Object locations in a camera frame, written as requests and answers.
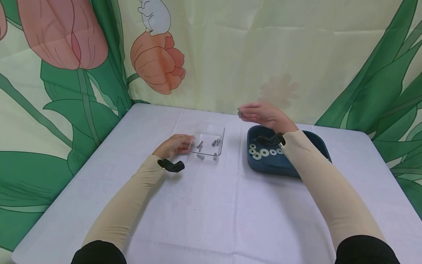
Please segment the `blue bowl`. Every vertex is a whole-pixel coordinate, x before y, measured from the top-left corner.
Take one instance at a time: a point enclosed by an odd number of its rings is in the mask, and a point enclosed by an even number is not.
[[[309,138],[309,140],[316,146],[316,148],[331,162],[330,155],[328,154],[327,147],[325,146],[324,141],[317,136],[316,134],[303,131],[304,134]],[[255,160],[251,154],[249,154],[249,145],[255,144],[257,146],[256,151],[259,152],[261,149],[276,150],[279,148],[278,145],[273,147],[264,147],[257,141],[258,136],[263,136],[266,138],[271,138],[275,133],[272,129],[263,127],[261,125],[253,126],[248,131],[248,140],[247,140],[247,156],[248,164],[251,169],[258,172],[264,172],[269,174],[277,174],[283,176],[290,176],[295,178],[300,178],[298,172],[286,158],[284,154],[276,154],[275,156],[269,155],[268,157],[262,157],[260,160]]]

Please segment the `hand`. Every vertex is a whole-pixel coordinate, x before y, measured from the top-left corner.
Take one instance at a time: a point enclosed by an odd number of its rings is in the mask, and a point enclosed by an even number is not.
[[[169,139],[164,141],[152,154],[161,159],[166,159],[174,154],[189,153],[189,143],[193,136],[189,135],[172,135]]]
[[[239,108],[243,121],[258,123],[266,128],[273,129],[275,133],[285,134],[299,130],[285,113],[270,103],[247,103]]]

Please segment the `orange tulip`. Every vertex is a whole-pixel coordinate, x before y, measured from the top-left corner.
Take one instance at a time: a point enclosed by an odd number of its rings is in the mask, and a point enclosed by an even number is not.
[[[4,14],[3,5],[0,2],[0,40],[4,38],[7,32],[6,15]]]
[[[75,70],[100,66],[107,42],[89,0],[17,0],[31,49],[54,67]]]
[[[151,36],[144,32],[132,45],[130,60],[138,75],[156,92],[168,95],[182,82],[184,55],[173,48],[169,32]]]

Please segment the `fabric backdrop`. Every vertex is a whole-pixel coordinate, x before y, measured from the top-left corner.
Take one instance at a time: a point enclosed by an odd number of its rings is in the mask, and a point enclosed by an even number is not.
[[[133,102],[236,114],[263,100],[295,122],[366,132],[422,216],[417,0],[0,3],[0,248]]]

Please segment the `black sleeve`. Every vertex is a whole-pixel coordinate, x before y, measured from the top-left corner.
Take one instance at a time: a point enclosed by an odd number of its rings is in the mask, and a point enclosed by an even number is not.
[[[71,264],[126,264],[126,259],[115,245],[97,240],[78,250]]]
[[[335,264],[400,264],[389,245],[365,235],[343,240],[336,255]]]

